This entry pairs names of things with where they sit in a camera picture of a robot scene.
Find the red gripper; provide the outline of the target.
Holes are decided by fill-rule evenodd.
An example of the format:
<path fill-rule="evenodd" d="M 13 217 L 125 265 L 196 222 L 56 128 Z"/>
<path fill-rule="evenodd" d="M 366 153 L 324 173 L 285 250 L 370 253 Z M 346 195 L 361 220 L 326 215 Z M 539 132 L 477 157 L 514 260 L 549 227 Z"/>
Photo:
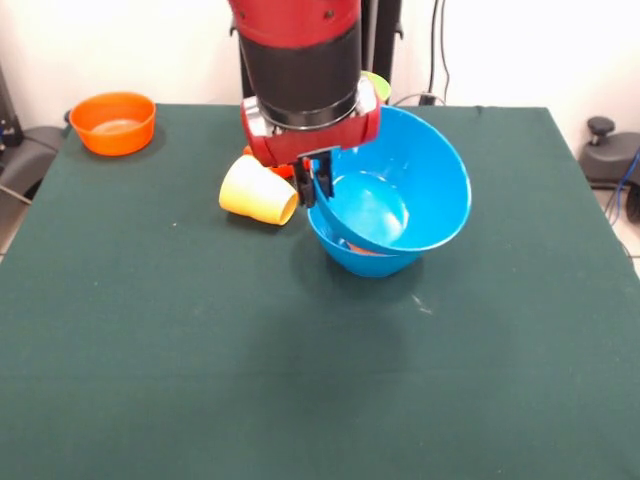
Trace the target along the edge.
<path fill-rule="evenodd" d="M 323 195 L 332 198 L 332 151 L 326 149 L 354 148 L 373 141 L 378 135 L 381 103 L 369 79 L 358 82 L 356 99 L 354 109 L 345 118 L 311 130 L 286 129 L 271 122 L 260 112 L 255 96 L 241 103 L 242 124 L 252 155 L 266 167 L 293 163 L 294 186 L 299 203 L 306 208 L 315 205 L 316 195 L 311 160 L 299 156 L 322 150 L 316 155 L 315 178 Z"/>

